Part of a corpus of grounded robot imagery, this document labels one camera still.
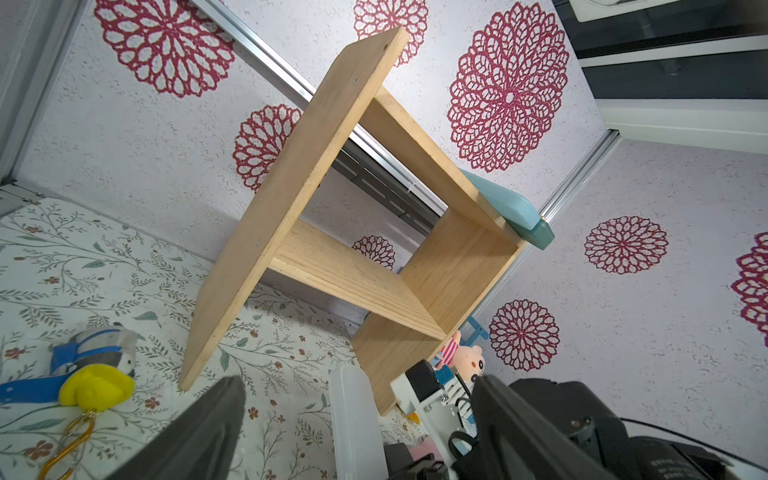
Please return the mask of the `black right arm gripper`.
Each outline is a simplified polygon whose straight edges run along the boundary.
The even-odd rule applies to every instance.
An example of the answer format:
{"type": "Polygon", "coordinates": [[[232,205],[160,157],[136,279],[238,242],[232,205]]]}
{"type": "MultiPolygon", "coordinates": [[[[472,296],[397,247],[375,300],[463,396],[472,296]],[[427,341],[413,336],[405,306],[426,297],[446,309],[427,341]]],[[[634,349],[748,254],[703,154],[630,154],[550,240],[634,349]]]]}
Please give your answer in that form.
{"type": "MultiPolygon", "coordinates": [[[[479,457],[472,479],[612,479],[520,395],[495,377],[482,377],[471,397],[479,457]]],[[[449,465],[432,455],[414,461],[405,443],[384,446],[389,480],[448,480],[449,465]]]]}

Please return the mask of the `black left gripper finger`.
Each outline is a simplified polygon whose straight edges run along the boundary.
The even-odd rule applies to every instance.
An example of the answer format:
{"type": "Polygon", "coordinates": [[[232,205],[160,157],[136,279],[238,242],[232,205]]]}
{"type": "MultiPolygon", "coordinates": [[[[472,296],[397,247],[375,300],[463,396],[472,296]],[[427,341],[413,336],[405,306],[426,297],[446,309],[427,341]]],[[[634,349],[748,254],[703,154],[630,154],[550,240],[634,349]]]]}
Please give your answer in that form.
{"type": "Polygon", "coordinates": [[[225,479],[245,412],[239,376],[211,386],[111,479],[225,479]]]}

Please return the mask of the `pink pencil case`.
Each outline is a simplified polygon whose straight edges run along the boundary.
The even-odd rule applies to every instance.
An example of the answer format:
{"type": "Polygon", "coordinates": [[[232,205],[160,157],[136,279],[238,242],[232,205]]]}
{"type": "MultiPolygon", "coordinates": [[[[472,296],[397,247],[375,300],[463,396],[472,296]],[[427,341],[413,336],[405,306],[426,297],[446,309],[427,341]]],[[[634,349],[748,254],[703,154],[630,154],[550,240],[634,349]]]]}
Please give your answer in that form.
{"type": "Polygon", "coordinates": [[[428,455],[432,455],[437,461],[443,461],[443,456],[432,437],[425,437],[418,445],[409,446],[408,449],[414,461],[428,455]]]}

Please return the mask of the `teal pencil case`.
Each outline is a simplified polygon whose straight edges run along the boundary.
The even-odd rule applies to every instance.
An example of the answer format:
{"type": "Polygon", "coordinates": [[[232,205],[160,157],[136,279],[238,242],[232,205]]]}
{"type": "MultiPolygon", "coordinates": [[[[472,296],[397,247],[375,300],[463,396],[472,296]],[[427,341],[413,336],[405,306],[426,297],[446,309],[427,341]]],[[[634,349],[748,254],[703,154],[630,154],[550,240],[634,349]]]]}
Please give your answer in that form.
{"type": "Polygon", "coordinates": [[[469,171],[462,173],[508,223],[531,231],[541,220],[538,210],[525,196],[469,171]]]}

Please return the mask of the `dark green pencil case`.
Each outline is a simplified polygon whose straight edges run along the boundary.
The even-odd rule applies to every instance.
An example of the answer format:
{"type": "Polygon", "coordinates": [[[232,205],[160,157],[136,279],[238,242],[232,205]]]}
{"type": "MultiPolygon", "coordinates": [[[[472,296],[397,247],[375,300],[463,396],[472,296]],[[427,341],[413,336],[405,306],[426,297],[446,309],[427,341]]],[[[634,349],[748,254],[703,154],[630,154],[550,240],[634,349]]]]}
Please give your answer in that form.
{"type": "Polygon", "coordinates": [[[531,229],[525,229],[515,223],[509,222],[515,232],[526,242],[539,250],[545,250],[555,239],[555,235],[546,220],[540,218],[531,229]]]}

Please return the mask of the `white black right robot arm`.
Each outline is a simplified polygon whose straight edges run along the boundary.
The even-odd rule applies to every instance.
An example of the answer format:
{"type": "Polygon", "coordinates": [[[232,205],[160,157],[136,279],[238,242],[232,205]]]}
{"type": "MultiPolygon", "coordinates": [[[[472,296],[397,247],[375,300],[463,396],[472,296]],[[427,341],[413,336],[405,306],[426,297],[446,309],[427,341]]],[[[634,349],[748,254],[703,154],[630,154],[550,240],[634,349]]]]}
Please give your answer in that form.
{"type": "Polygon", "coordinates": [[[450,431],[440,454],[389,469],[392,479],[734,479],[741,458],[677,434],[628,434],[585,384],[480,378],[467,401],[473,434],[450,431]]]}

